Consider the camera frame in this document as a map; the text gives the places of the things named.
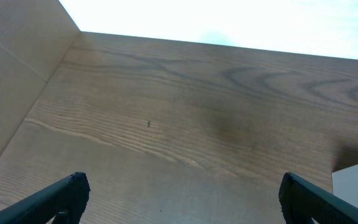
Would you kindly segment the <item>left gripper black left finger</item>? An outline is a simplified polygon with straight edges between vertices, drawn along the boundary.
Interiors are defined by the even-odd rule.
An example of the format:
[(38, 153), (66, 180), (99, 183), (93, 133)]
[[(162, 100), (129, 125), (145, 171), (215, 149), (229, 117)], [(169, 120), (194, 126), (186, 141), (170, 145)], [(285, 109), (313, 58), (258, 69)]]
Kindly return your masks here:
[(84, 172), (75, 172), (0, 211), (0, 224), (78, 224), (90, 198)]

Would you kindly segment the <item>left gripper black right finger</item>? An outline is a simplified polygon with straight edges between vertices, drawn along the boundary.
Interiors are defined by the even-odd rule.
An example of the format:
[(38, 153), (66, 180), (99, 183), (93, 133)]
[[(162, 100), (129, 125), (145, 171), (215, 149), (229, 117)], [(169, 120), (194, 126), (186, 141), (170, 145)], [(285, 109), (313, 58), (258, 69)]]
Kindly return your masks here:
[(291, 172), (283, 176), (278, 199), (287, 224), (358, 224), (357, 207)]

